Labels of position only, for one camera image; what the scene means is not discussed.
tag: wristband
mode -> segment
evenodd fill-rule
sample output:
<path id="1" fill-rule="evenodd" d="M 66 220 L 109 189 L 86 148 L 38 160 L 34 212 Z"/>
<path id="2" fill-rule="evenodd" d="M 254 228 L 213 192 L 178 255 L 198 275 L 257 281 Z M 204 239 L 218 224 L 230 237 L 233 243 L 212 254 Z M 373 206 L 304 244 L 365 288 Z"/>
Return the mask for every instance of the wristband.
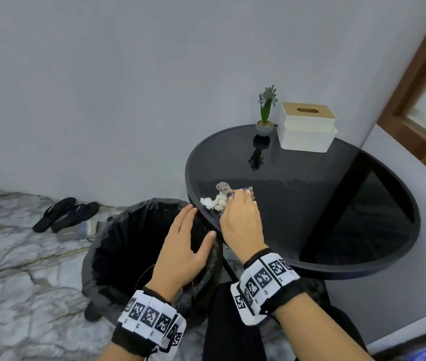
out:
<path id="1" fill-rule="evenodd" d="M 242 321 L 253 325 L 304 290 L 292 267 L 266 248 L 246 261 L 245 272 L 239 283 L 231 285 L 231 292 Z"/>
<path id="2" fill-rule="evenodd" d="M 158 359 L 173 359 L 186 328 L 176 309 L 155 291 L 137 290 L 118 318 L 112 342 L 126 351 Z"/>

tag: wooden lid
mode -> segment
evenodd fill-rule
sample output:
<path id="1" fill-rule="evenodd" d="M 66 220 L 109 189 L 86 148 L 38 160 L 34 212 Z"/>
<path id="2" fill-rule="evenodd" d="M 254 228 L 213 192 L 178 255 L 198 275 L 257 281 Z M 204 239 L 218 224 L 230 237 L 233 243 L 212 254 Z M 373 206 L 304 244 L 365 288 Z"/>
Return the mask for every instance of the wooden lid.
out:
<path id="1" fill-rule="evenodd" d="M 335 114 L 326 105 L 283 103 L 283 108 L 288 116 L 336 119 Z"/>

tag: plastic bag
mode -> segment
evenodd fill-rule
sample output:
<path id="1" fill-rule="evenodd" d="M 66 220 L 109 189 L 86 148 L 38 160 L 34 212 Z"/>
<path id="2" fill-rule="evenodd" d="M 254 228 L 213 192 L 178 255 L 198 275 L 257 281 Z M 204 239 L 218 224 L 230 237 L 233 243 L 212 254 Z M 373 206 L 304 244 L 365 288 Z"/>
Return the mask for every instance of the plastic bag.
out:
<path id="1" fill-rule="evenodd" d="M 82 264 L 82 293 L 99 313 L 116 324 L 134 291 L 148 283 L 169 227 L 189 203 L 152 199 L 128 207 L 97 234 Z M 191 249 L 196 252 L 209 229 L 196 215 Z M 184 286 L 173 306 L 188 327 L 200 325 L 222 271 L 222 244 L 216 240 L 205 268 Z"/>

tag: round table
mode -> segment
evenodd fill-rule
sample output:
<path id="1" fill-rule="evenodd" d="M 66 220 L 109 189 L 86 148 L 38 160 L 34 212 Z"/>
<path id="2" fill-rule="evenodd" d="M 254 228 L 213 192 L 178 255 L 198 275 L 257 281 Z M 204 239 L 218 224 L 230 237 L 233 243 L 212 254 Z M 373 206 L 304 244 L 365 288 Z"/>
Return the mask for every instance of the round table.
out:
<path id="1" fill-rule="evenodd" d="M 216 184 L 253 187 L 270 248 L 303 277 L 337 280 L 376 273 L 414 245 L 420 215 L 414 197 L 387 167 L 361 149 L 335 139 L 326 153 L 280 147 L 255 126 L 206 138 L 186 163 L 190 202 L 221 233 L 220 218 L 200 198 Z"/>

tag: person's right hand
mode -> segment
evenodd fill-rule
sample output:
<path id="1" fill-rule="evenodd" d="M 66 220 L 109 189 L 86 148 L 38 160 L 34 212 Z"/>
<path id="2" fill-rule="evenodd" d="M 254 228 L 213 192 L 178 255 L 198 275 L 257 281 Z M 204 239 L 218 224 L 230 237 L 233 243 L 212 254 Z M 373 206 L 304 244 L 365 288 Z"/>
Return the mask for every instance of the person's right hand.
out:
<path id="1" fill-rule="evenodd" d="M 268 248 L 263 238 L 260 211 L 249 190 L 235 190 L 220 224 L 224 241 L 243 264 L 258 251 Z"/>

